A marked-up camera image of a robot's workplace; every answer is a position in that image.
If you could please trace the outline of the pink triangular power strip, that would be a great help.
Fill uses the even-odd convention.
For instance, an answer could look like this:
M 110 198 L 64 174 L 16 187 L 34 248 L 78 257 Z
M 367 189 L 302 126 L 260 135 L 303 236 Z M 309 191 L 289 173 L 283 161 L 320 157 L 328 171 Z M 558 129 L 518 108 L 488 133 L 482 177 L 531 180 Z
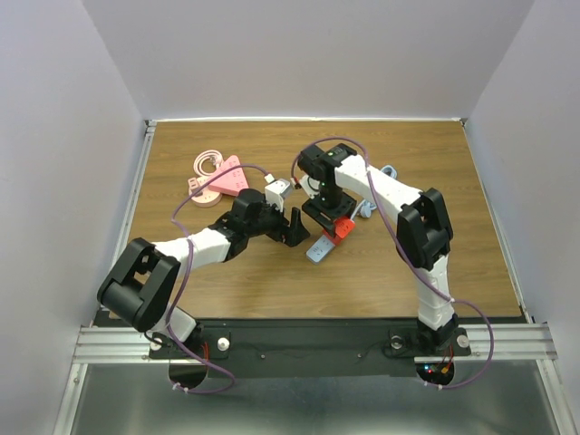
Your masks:
M 237 155 L 225 159 L 209 179 L 208 188 L 211 191 L 236 197 L 243 189 L 248 189 L 247 177 L 243 169 L 228 169 L 241 164 Z

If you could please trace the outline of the red cube socket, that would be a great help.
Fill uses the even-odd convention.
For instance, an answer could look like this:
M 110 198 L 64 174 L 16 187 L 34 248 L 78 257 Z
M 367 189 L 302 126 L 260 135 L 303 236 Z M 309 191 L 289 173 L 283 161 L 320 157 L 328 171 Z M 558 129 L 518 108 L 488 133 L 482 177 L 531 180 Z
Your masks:
M 339 217 L 335 222 L 334 239 L 337 243 L 342 242 L 354 230 L 355 223 L 349 217 Z

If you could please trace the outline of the blue power strip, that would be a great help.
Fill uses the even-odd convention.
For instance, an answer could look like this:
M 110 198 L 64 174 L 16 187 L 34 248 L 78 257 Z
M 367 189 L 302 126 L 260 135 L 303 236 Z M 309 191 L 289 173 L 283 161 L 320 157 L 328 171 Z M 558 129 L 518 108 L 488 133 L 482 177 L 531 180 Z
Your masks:
M 306 257 L 313 264 L 320 264 L 334 249 L 335 243 L 326 234 L 322 234 L 306 251 Z

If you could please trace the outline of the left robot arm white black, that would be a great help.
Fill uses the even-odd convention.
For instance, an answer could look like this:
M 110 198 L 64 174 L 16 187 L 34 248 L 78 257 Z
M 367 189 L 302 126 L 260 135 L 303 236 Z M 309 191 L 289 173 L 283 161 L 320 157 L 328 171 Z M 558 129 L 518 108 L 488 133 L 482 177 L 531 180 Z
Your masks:
M 131 240 L 102 282 L 97 299 L 138 332 L 170 338 L 180 356 L 195 355 L 201 346 L 196 320 L 169 301 L 175 283 L 185 284 L 202 266 L 227 262 L 241 254 L 252 237 L 267 236 L 288 247 L 310 237 L 301 211 L 284 209 L 252 188 L 241 190 L 231 209 L 196 234 L 151 243 Z

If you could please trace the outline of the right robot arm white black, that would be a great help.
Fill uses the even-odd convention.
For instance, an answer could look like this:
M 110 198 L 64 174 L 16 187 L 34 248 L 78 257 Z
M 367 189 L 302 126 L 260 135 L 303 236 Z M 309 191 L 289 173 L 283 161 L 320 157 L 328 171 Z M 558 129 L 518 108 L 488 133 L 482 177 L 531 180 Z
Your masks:
M 329 238 L 338 236 L 338 222 L 355 210 L 355 197 L 373 203 L 393 238 L 396 250 L 415 276 L 418 310 L 418 346 L 426 353 L 445 348 L 459 326 L 448 281 L 453 230 L 442 194 L 435 188 L 407 186 L 368 162 L 366 149 L 340 138 L 322 150 L 317 142 L 301 150 L 291 166 L 292 177 L 307 201 L 304 213 Z

